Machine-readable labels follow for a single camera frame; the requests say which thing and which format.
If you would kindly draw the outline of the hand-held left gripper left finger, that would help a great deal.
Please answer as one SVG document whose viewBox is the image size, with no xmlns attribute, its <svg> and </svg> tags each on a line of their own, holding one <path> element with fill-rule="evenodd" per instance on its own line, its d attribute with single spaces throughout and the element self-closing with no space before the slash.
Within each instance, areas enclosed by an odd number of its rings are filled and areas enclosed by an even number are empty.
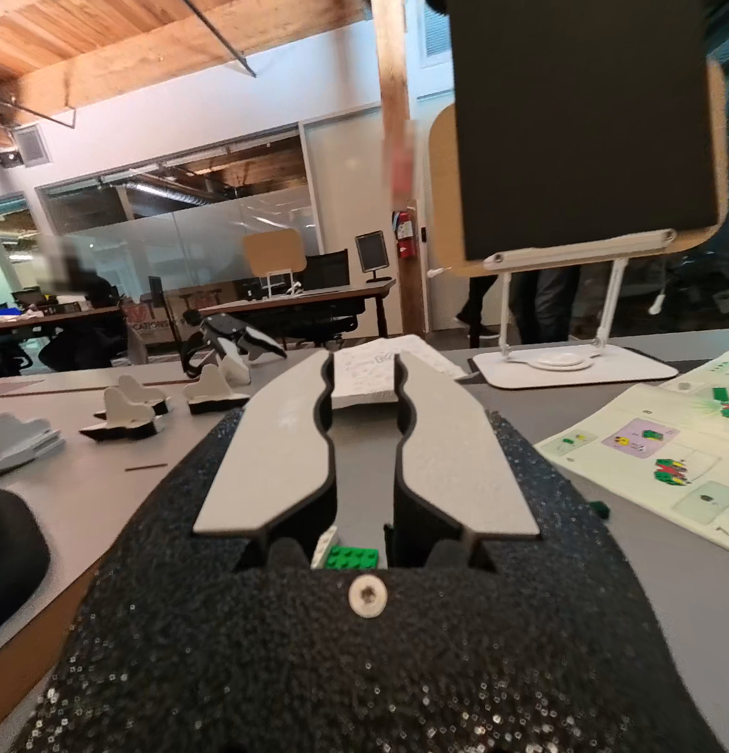
<svg viewBox="0 0 729 753">
<path fill-rule="evenodd" d="M 313 559 L 337 514 L 333 386 L 333 354 L 320 351 L 249 400 L 193 534 L 243 538 L 261 551 L 292 538 Z"/>
</svg>

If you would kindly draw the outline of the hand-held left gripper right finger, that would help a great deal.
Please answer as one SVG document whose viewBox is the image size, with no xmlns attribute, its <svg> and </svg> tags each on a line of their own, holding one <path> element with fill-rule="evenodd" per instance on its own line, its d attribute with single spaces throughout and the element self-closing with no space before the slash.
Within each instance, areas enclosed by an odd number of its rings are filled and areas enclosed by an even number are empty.
<svg viewBox="0 0 729 753">
<path fill-rule="evenodd" d="M 486 541 L 539 541 L 540 527 L 488 412 L 419 357 L 394 360 L 397 427 L 392 562 L 423 566 L 456 541 L 478 557 Z"/>
</svg>

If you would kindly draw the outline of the grey desk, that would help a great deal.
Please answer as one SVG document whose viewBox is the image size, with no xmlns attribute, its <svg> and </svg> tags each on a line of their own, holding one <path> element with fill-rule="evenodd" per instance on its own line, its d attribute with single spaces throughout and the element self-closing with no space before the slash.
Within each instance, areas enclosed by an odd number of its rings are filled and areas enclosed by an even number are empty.
<svg viewBox="0 0 729 753">
<path fill-rule="evenodd" d="M 681 682 L 729 750 L 729 555 L 646 513 L 615 508 L 594 575 L 519 544 L 491 550 L 501 573 L 398 571 L 395 606 L 373 622 L 344 605 L 351 576 L 233 572 L 239 546 L 187 538 L 188 492 L 217 469 L 236 419 L 197 445 L 154 496 L 124 491 L 100 507 L 118 536 L 96 572 L 48 695 L 0 671 L 0 723 L 19 712 L 11 751 L 714 751 L 688 737 L 651 744 L 654 660 L 615 651 L 625 626 L 616 562 L 629 560 L 651 600 Z M 196 472 L 188 480 L 186 470 Z"/>
</svg>

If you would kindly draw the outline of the wooden background desk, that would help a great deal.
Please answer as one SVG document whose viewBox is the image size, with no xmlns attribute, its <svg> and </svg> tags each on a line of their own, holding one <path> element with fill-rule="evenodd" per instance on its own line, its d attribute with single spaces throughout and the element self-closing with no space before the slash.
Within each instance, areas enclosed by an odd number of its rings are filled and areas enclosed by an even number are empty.
<svg viewBox="0 0 729 753">
<path fill-rule="evenodd" d="M 368 281 L 362 286 L 341 286 L 322 288 L 313 291 L 302 291 L 295 295 L 271 296 L 262 300 L 237 300 L 216 306 L 199 309 L 201 316 L 233 313 L 253 313 L 270 309 L 287 308 L 289 306 L 309 306 L 338 300 L 369 300 L 376 302 L 376 324 L 379 337 L 388 338 L 388 323 L 385 315 L 384 300 L 390 290 L 395 287 L 397 280 L 382 279 L 378 282 Z"/>
</svg>

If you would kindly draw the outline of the white part on black base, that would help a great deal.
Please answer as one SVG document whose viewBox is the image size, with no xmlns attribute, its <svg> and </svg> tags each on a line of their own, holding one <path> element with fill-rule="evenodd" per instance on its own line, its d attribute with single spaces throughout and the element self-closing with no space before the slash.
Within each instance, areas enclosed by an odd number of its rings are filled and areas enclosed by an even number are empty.
<svg viewBox="0 0 729 753">
<path fill-rule="evenodd" d="M 80 435 L 96 442 L 103 442 L 143 440 L 159 433 L 155 411 L 149 405 L 135 403 L 115 386 L 106 388 L 103 399 L 105 420 L 79 429 Z"/>
<path fill-rule="evenodd" d="M 242 408 L 251 399 L 250 395 L 234 391 L 213 364 L 204 366 L 198 380 L 183 387 L 183 394 L 194 417 Z"/>
<path fill-rule="evenodd" d="M 133 404 L 147 405 L 157 416 L 163 416 L 169 412 L 168 397 L 162 389 L 144 386 L 128 374 L 120 376 L 117 388 L 127 400 Z"/>
</svg>

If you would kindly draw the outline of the white small brick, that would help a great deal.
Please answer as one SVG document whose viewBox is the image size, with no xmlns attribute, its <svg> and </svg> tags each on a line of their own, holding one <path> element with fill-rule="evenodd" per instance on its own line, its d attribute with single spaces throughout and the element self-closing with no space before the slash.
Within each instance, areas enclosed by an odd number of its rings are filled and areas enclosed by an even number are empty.
<svg viewBox="0 0 729 753">
<path fill-rule="evenodd" d="M 315 550 L 313 552 L 313 558 L 311 560 L 310 568 L 324 569 L 326 567 L 328 557 L 331 555 L 333 549 L 339 544 L 340 536 L 338 527 L 336 525 L 332 525 L 318 539 Z"/>
</svg>

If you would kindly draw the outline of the black and white gripper tool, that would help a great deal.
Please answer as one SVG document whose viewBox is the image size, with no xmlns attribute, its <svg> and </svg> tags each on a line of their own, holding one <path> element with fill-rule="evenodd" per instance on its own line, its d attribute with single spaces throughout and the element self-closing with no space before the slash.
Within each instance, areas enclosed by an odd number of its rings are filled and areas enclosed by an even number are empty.
<svg viewBox="0 0 729 753">
<path fill-rule="evenodd" d="M 242 364 L 244 357 L 249 363 L 266 355 L 287 358 L 287 352 L 276 340 L 233 315 L 202 315 L 196 309 L 187 309 L 183 318 L 196 328 L 181 346 L 181 366 L 192 380 L 201 376 L 208 363 L 220 365 L 226 358 Z"/>
</svg>

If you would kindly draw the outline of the brick instruction booklet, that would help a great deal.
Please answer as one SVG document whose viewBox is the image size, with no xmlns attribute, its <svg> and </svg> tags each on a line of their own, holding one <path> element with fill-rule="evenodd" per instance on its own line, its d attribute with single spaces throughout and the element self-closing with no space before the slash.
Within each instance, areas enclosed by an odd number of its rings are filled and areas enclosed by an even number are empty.
<svg viewBox="0 0 729 753">
<path fill-rule="evenodd" d="M 729 551 L 729 351 L 536 444 L 562 470 Z"/>
</svg>

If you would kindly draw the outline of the stand with wooden board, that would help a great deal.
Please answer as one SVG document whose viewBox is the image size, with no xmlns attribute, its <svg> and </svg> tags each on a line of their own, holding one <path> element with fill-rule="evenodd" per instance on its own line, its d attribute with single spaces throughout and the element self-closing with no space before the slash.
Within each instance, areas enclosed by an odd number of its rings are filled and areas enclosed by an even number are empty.
<svg viewBox="0 0 729 753">
<path fill-rule="evenodd" d="M 301 233 L 292 228 L 252 233 L 244 236 L 243 244 L 247 264 L 253 275 L 265 282 L 268 298 L 274 297 L 272 278 L 277 276 L 288 276 L 291 280 L 291 292 L 282 296 L 294 296 L 294 275 L 307 266 Z"/>
</svg>

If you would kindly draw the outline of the small stand with black board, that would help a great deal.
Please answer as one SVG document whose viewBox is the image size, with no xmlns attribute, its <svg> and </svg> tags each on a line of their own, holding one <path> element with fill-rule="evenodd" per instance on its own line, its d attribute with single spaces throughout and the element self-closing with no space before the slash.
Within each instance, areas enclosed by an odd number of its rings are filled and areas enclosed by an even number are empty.
<svg viewBox="0 0 729 753">
<path fill-rule="evenodd" d="M 385 235 L 382 231 L 364 233 L 355 237 L 360 267 L 363 273 L 370 274 L 367 283 L 380 283 L 392 280 L 389 276 L 379 276 L 378 272 L 388 269 L 388 250 L 385 243 Z"/>
</svg>

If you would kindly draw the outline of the stack of grey flat parts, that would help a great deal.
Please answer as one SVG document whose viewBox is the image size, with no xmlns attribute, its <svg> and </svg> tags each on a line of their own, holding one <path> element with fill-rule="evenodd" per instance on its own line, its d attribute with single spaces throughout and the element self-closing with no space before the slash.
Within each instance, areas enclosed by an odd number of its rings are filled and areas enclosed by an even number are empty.
<svg viewBox="0 0 729 753">
<path fill-rule="evenodd" d="M 21 420 L 0 413 L 0 476 L 65 448 L 59 430 L 48 419 Z"/>
</svg>

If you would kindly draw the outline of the black rounded object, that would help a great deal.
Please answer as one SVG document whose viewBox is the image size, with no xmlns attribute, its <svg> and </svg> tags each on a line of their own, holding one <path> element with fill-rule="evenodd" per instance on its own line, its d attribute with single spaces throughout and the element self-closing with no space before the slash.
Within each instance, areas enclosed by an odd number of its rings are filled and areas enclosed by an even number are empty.
<svg viewBox="0 0 729 753">
<path fill-rule="evenodd" d="M 49 562 L 46 538 L 28 505 L 0 489 L 0 627 L 28 602 Z"/>
</svg>

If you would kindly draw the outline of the white stand with black board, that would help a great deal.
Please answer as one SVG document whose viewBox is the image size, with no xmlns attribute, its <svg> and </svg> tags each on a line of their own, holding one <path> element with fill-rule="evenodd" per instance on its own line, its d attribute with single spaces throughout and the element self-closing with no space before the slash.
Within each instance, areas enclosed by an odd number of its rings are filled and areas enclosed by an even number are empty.
<svg viewBox="0 0 729 753">
<path fill-rule="evenodd" d="M 428 137 L 439 269 L 496 276 L 493 387 L 667 380 L 608 343 L 628 262 L 688 251 L 727 217 L 724 74 L 703 2 L 427 2 L 448 20 L 454 103 Z M 507 342 L 513 277 L 611 262 L 590 342 Z"/>
</svg>

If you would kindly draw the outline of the wooden column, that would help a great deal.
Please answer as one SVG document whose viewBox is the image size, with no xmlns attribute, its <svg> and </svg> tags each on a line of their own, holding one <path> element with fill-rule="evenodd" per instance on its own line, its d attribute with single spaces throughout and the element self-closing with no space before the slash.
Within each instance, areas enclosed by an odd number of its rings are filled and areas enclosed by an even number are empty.
<svg viewBox="0 0 729 753">
<path fill-rule="evenodd" d="M 405 334 L 424 336 L 425 286 L 416 213 L 415 124 L 409 107 L 406 11 L 402 1 L 372 1 L 370 7 L 384 128 L 384 176 L 392 212 L 406 213 L 413 229 L 409 255 L 404 257 L 397 251 L 401 320 Z"/>
</svg>

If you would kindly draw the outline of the wall air vent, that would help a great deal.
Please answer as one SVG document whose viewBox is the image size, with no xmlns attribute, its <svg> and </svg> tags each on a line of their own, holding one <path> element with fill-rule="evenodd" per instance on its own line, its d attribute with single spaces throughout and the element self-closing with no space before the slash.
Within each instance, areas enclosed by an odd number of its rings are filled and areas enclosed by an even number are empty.
<svg viewBox="0 0 729 753">
<path fill-rule="evenodd" d="M 24 166 L 30 168 L 51 162 L 40 125 L 32 124 L 15 128 L 12 136 Z"/>
</svg>

